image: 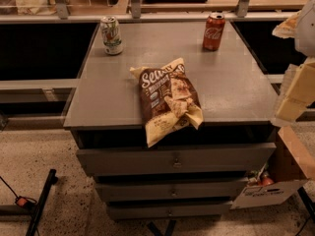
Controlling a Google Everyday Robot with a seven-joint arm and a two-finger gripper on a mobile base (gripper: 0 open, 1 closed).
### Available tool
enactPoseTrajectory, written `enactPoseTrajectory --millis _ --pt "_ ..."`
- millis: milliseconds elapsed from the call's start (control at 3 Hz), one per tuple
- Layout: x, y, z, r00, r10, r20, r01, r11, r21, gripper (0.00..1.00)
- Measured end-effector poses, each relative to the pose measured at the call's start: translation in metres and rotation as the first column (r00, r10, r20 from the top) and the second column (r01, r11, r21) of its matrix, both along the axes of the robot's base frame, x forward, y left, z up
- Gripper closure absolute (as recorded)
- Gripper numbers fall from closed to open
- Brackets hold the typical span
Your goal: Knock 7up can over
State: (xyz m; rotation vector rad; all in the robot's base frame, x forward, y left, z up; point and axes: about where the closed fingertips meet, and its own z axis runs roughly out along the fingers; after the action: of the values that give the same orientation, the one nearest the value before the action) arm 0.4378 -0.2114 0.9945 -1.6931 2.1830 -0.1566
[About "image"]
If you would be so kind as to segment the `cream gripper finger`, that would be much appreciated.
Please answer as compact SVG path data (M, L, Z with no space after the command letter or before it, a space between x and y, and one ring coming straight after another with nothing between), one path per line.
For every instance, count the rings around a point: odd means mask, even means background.
M283 76L281 94L275 108L280 122L294 122L315 101L315 58L289 65Z

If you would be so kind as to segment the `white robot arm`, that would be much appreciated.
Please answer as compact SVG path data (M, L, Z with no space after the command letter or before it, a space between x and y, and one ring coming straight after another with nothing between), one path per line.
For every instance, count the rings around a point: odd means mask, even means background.
M306 56L303 64L289 66L284 73L281 94L275 105L273 124L293 123L315 101L315 0L278 25L273 35L282 37L291 30L295 49Z

